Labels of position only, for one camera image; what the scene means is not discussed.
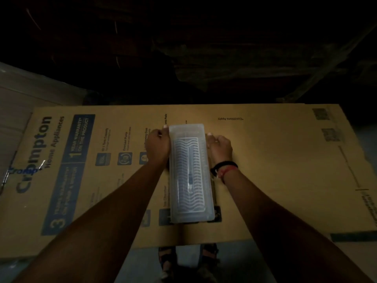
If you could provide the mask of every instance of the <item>blue warranty banner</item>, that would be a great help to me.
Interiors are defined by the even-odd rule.
[[[74,115],[42,235],[56,235],[73,221],[95,114]]]

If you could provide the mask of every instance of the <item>person's left hand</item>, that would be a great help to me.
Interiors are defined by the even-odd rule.
[[[164,125],[162,130],[154,129],[149,133],[145,148],[149,162],[165,164],[170,155],[169,127]]]

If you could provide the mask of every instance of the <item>qr code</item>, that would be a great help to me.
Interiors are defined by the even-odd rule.
[[[317,120],[330,120],[329,115],[324,108],[313,108],[313,112]]]
[[[325,137],[325,140],[327,142],[330,142],[330,141],[339,142],[340,141],[339,136],[338,136],[338,132],[334,128],[323,128],[322,133],[323,133],[323,136]]]

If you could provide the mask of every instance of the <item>bracelet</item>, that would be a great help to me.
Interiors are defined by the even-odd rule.
[[[219,171],[219,173],[217,174],[217,177],[219,179],[221,179],[221,181],[224,183],[224,176],[227,172],[231,171],[231,170],[238,170],[238,168],[236,166],[229,166],[229,167],[226,167],[224,170],[221,170]]]
[[[216,165],[211,169],[211,173],[212,173],[212,175],[217,176],[217,171],[218,171],[221,167],[223,167],[223,166],[228,166],[228,165],[230,165],[230,166],[235,166],[235,167],[238,168],[237,164],[236,164],[235,162],[233,162],[233,161],[224,161],[224,162],[220,162],[220,163],[216,164]]]

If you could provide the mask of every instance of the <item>hand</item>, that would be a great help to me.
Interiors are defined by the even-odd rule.
[[[233,148],[230,140],[224,136],[214,137],[212,133],[207,134],[207,148],[210,151],[212,167],[224,161],[232,161]]]
[[[145,148],[149,162],[166,164],[170,155],[169,127],[164,125],[162,130],[154,129],[149,133]]]

